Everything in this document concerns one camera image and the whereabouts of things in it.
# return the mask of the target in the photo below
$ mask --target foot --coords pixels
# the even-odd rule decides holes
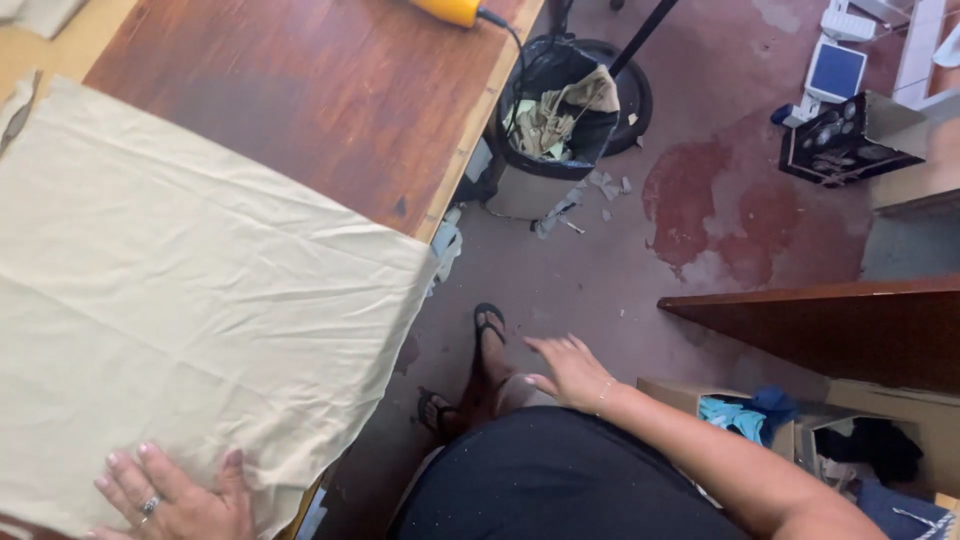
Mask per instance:
[[[440,410],[450,407],[444,398],[433,396],[424,407],[423,422],[431,431],[444,438],[444,443],[463,435],[470,428],[469,420],[456,409],[448,408],[443,413]]]
[[[489,311],[477,314],[476,324],[478,327],[488,321],[500,332],[500,335],[504,335],[503,321],[499,320],[496,315]],[[480,334],[480,354],[483,357],[484,373],[490,378],[494,388],[499,388],[504,380],[516,373],[516,369],[507,364],[500,335],[497,335],[492,328],[485,328],[483,333]]]

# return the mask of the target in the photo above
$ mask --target forearm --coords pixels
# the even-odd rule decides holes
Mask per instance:
[[[612,387],[600,415],[666,455],[754,535],[796,538],[811,526],[824,528],[822,538],[884,538],[850,502],[782,457],[630,386]]]

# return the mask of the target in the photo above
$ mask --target woman's left hand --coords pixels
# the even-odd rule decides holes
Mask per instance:
[[[95,528],[101,540],[254,540],[251,493],[243,476],[243,453],[228,452],[220,466],[221,495],[194,483],[160,448],[137,449],[141,464],[123,452],[107,457],[107,471],[94,482],[132,528]],[[158,501],[152,510],[150,501]]]

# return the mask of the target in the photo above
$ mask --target stained concrete floor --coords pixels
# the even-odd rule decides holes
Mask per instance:
[[[591,187],[540,240],[528,223],[477,206],[464,253],[423,305],[386,396],[342,460],[317,538],[381,537],[432,440],[415,424],[417,387],[451,399],[468,380],[479,302],[507,319],[507,354],[543,372],[522,335],[573,332],[622,381],[689,380],[753,391],[767,382],[807,398],[825,380],[658,311],[663,296],[854,281],[871,228],[865,185],[827,190],[777,171],[770,113],[801,95],[828,0],[682,0],[636,55],[654,90],[645,147],[602,160],[634,192],[608,203]],[[653,0],[575,3],[569,30],[624,46]],[[541,17],[534,35],[546,29]],[[902,40],[872,44],[866,88],[892,89]],[[612,213],[605,222],[603,209]]]

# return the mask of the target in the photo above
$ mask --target round black base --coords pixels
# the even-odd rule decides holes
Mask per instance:
[[[607,67],[613,64],[613,60],[620,56],[621,52],[613,45],[598,39],[577,39],[574,44]],[[654,109],[650,83],[634,61],[628,61],[615,80],[616,93],[620,98],[620,121],[613,131],[604,156],[615,156],[636,146],[636,138],[646,133],[650,126]],[[630,123],[631,114],[636,115],[633,125]]]

